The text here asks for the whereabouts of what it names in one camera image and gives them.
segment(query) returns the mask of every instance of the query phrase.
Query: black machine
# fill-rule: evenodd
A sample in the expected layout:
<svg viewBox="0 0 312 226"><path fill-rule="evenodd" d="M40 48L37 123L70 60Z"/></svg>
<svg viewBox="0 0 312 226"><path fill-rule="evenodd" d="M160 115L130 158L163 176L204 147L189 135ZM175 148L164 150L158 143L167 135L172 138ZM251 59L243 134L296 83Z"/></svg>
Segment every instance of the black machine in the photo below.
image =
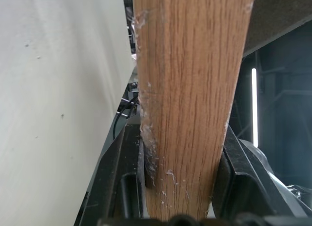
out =
<svg viewBox="0 0 312 226"><path fill-rule="evenodd" d="M139 116L133 116L99 163L79 226L308 226L312 211L274 180L231 130L225 139L212 197L216 219L178 215L143 219L144 158Z"/></svg>

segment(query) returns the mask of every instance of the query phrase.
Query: wooden board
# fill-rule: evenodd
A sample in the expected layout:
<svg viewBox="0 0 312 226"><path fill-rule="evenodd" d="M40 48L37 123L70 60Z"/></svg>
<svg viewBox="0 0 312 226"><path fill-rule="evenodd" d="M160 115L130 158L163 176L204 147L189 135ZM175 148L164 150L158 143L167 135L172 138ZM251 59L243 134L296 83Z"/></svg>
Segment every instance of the wooden board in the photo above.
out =
<svg viewBox="0 0 312 226"><path fill-rule="evenodd" d="M208 210L253 0L134 0L147 208Z"/></svg>
<svg viewBox="0 0 312 226"><path fill-rule="evenodd" d="M0 225L72 226L133 64L123 0L0 0Z"/></svg>

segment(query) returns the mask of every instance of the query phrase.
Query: oak wood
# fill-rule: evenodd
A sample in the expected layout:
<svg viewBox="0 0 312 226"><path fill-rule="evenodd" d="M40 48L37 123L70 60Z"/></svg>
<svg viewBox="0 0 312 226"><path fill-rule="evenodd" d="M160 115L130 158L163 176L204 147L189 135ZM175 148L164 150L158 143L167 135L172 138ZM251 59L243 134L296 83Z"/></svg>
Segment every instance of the oak wood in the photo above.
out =
<svg viewBox="0 0 312 226"><path fill-rule="evenodd" d="M134 0L151 217L205 216L253 0Z"/></svg>

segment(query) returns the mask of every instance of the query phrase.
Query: fluorescent light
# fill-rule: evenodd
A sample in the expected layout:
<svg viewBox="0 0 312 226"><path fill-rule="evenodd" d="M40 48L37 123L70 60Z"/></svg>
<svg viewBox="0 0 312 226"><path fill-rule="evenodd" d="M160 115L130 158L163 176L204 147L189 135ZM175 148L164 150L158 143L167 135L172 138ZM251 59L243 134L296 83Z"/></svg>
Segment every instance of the fluorescent light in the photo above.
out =
<svg viewBox="0 0 312 226"><path fill-rule="evenodd" d="M253 89L253 145L258 147L258 105L257 105L257 70L252 69Z"/></svg>

